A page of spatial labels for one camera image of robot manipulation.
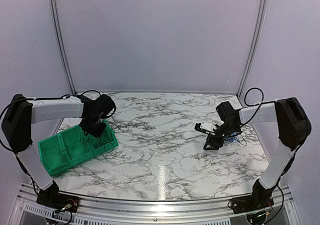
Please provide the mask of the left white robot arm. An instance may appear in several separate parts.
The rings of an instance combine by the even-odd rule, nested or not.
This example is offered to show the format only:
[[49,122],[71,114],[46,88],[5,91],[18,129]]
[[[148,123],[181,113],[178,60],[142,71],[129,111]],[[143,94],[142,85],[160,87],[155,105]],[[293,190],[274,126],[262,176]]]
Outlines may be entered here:
[[103,120],[117,110],[116,102],[107,94],[96,99],[84,94],[60,97],[27,97],[20,93],[1,111],[1,131],[7,144],[0,144],[13,153],[24,172],[45,191],[44,200],[53,208],[63,204],[63,196],[46,171],[33,147],[33,127],[47,121],[65,118],[80,119],[80,129],[93,137],[100,137],[105,129]]

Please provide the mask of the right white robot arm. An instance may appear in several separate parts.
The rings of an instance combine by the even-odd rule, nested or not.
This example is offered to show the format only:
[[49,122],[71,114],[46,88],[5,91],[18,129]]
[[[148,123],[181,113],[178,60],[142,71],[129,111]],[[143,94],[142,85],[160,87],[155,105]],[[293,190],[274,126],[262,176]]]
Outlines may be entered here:
[[268,203],[280,179],[290,169],[297,151],[311,133],[312,125],[296,97],[274,101],[260,101],[235,109],[230,102],[222,102],[216,107],[222,124],[200,122],[195,130],[207,135],[203,149],[217,151],[225,140],[242,133],[242,127],[252,123],[275,122],[278,126],[278,146],[265,172],[256,180],[252,193],[233,198],[231,207],[243,210],[246,207],[259,209]]

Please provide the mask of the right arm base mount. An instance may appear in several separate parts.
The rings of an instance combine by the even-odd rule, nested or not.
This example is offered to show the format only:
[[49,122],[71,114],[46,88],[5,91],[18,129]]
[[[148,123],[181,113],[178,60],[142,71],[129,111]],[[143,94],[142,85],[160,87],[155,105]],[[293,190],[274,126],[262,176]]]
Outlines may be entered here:
[[234,214],[241,214],[252,212],[255,210],[261,210],[264,208],[270,208],[274,205],[272,197],[267,197],[262,201],[254,201],[251,195],[234,197],[229,200],[227,206],[233,211]]

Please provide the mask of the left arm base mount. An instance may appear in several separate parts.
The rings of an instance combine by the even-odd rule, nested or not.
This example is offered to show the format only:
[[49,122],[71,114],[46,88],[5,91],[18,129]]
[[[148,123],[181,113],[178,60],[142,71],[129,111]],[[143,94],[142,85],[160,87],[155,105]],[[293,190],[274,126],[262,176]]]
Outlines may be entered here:
[[53,202],[50,202],[48,199],[43,200],[39,196],[36,199],[37,204],[40,204],[49,208],[53,208],[56,210],[61,210],[65,206],[71,205],[71,207],[66,208],[66,211],[72,212],[72,213],[77,212],[79,201],[80,201],[80,198],[78,196],[73,196],[73,195],[63,194],[63,193],[59,193],[57,195],[57,198]]

